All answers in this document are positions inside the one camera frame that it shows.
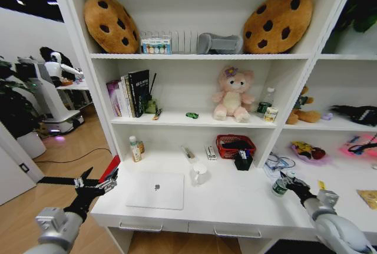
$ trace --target cookie pillow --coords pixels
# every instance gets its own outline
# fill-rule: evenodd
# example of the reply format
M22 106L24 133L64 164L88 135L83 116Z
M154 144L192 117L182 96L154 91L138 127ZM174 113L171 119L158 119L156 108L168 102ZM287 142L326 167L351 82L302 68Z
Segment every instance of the cookie pillow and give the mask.
M134 54L140 46L136 25L116 0L87 0L84 18L90 35L107 52Z
M278 54L289 50L305 33L312 12L312 0L267 0L244 25L244 51Z

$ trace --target pen holder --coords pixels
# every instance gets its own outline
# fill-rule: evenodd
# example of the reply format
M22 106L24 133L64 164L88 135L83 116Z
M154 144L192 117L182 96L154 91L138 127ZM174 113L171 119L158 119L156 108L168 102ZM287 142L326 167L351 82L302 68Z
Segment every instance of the pen holder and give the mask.
M147 108L145 109L145 113L147 114L155 114L158 110L157 101L156 99L151 99L147 103Z
M249 170L250 165L252 164L253 157L249 156L246 159L243 159L240 154L237 154L234 164L237 167L237 170Z

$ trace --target table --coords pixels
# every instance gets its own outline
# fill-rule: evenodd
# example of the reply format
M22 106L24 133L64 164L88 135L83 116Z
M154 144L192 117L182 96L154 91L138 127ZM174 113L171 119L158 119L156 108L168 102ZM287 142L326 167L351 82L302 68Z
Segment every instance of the table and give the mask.
M87 105L90 105L92 103L88 98L87 91L89 91L89 88L88 88L86 80L83 80L82 82L80 82L80 84L76 84L75 82L73 82L73 84L71 84L71 85L59 86L59 87L57 87L57 90L62 91L64 97L68 101L68 105L69 105L71 110L75 110L75 107L74 107L69 95L65 92L65 90L80 90L82 96L84 97L84 101L86 103L86 105L83 106L83 107L86 107Z
M190 147L211 173L210 180L193 186L189 176L190 163L179 147L154 146L145 143L145 158L134 163L129 156L121 162L118 186L101 196L91 211L99 225L106 227L119 246L127 253L133 231L207 233L239 238L243 253L255 244L261 253L279 239L317 240L309 216L293 192L277 197L271 192L272 181L263 169L237 171L231 160L218 157L208 161L203 146ZM132 174L136 172L183 173L184 209L148 209L125 205ZM336 210L359 226L372 243L377 243L377 213L356 193L366 186L377 189L375 173L370 164L352 165L352 160L334 159L326 170L297 163L297 172L318 192L317 179L339 195Z

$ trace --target drawer handle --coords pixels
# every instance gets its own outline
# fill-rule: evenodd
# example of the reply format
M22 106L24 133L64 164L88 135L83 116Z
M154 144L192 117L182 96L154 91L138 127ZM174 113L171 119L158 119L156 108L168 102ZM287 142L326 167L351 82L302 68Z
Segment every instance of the drawer handle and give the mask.
M234 235L232 233L221 233L216 230L216 227L213 228L214 234L221 237L243 237L243 238L262 238L262 233L258 230L258 235Z
M135 226L122 226L122 222L119 223L119 229L122 230L135 230L137 232L161 232L163 229L163 224L160 227L150 228L150 227L135 227Z

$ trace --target plastic bottle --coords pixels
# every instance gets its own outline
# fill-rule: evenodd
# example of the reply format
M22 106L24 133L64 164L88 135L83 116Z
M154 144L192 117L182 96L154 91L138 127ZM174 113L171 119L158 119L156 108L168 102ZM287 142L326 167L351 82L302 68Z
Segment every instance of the plastic bottle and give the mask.
M139 148L137 147L137 139L136 136L130 136L130 143L131 143L131 151L132 151L132 159L134 162L141 160L141 153Z
M286 175L291 179L296 177L296 173L293 170L287 171ZM272 186L272 193L279 197L282 197L287 192L287 190L288 189L286 187L285 181L282 178L277 179Z
M264 97L259 102L258 109L257 109L257 115L260 118L264 117L264 113L266 112L268 107L272 107L274 92L275 92L275 88L273 88L273 87L267 88L266 94L264 95Z

